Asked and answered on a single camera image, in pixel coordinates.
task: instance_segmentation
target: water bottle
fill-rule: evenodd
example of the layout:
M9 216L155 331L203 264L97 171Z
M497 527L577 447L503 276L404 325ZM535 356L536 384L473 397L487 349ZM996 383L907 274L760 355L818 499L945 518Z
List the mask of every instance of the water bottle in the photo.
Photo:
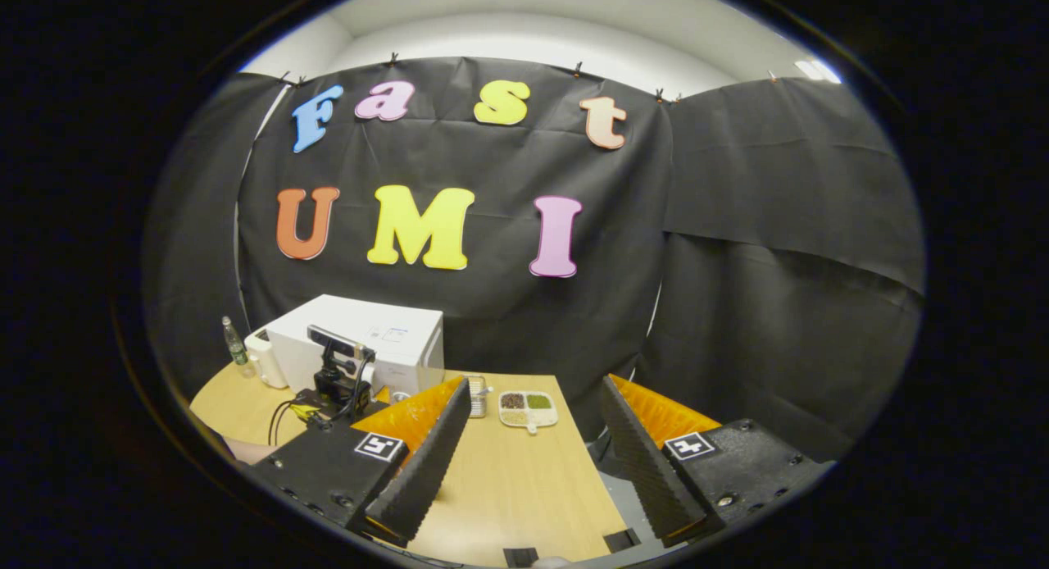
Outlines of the water bottle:
M248 366L248 351L244 350L244 342L240 341L237 330L233 329L233 321L229 317L222 317L222 335L226 336L226 346L230 349L230 356L233 361L240 366L241 374L252 376L252 370Z

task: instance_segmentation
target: blue letter f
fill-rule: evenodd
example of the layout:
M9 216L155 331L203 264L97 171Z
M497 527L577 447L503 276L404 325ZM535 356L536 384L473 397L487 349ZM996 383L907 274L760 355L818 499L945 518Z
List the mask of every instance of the blue letter f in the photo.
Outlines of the blue letter f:
M331 120L331 99L338 99L342 94L341 84L330 86L324 93L303 103L292 112L296 124L299 127L299 136L295 142L293 150L299 153L312 144L317 143L324 136L324 127L319 123L326 123Z

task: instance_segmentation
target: pink letter i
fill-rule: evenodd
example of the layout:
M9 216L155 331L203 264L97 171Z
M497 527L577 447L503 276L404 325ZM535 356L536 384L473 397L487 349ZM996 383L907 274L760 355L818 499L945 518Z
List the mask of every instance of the pink letter i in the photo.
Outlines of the pink letter i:
M529 266L529 272L550 278L571 278L576 264L571 259L572 222L583 210L577 199L565 196L539 196L535 207L542 215L539 229L539 255Z

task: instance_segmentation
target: wooden table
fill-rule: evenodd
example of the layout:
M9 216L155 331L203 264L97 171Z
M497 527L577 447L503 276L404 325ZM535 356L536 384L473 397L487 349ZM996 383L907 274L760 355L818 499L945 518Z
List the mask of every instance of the wooden table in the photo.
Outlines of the wooden table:
M449 380L463 373L446 371ZM626 529L569 412L557 379L549 375L481 374L494 392L488 415L466 423L441 490L408 551L445 561L506 567L504 548L535 548L540 556L583 561L608 554L603 536ZM541 391L559 421L530 436L498 420L499 393ZM274 408L294 397L227 366L194 398L190 409L229 440L266 443ZM284 416L279 443L304 425ZM259 458L269 454L259 449Z

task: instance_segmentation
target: seeds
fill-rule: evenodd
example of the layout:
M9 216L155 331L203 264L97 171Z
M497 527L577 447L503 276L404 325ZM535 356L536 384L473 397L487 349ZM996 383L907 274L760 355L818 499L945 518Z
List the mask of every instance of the seeds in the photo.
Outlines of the seeds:
M508 393L502 396L502 400L499 404L504 409L523 409L524 408L524 396L520 393Z
M533 409L548 409L550 408L550 399L542 395L529 395L528 406Z
M524 425L528 423L528 413L524 412L502 412L502 421L507 423Z

